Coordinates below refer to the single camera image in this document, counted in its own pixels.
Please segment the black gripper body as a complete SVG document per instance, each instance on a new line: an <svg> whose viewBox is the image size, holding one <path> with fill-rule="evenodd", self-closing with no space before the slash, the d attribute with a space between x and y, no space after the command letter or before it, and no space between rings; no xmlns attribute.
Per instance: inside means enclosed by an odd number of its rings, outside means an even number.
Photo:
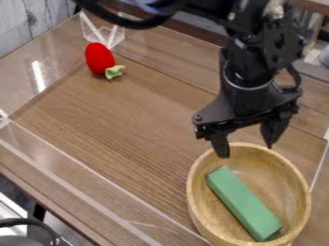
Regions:
<svg viewBox="0 0 329 246"><path fill-rule="evenodd" d="M219 51L219 90L213 100L192 116L195 136L211 140L256 125L275 113L298 112L300 75L292 66L295 53L263 48L224 47Z"/></svg>

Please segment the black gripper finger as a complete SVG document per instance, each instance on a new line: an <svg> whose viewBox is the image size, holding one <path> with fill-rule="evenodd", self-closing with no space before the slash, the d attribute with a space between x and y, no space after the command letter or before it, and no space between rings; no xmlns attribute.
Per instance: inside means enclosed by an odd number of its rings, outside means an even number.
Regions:
<svg viewBox="0 0 329 246"><path fill-rule="evenodd" d="M229 157L229 146L227 141L227 135L213 134L211 136L211 145L215 151L215 154L227 159Z"/></svg>
<svg viewBox="0 0 329 246"><path fill-rule="evenodd" d="M271 115L260 123L260 134L268 149L278 142L282 133L284 132L292 113L290 111L280 111Z"/></svg>

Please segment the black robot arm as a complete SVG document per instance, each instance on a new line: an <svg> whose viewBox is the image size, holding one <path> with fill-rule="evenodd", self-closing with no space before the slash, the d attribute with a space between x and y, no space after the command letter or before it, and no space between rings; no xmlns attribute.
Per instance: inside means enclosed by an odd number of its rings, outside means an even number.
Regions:
<svg viewBox="0 0 329 246"><path fill-rule="evenodd" d="M267 146L298 112L304 37L292 0L180 0L181 6L223 26L227 43L219 50L219 92L192 116L195 136L221 158L229 156L227 136L257 125Z"/></svg>

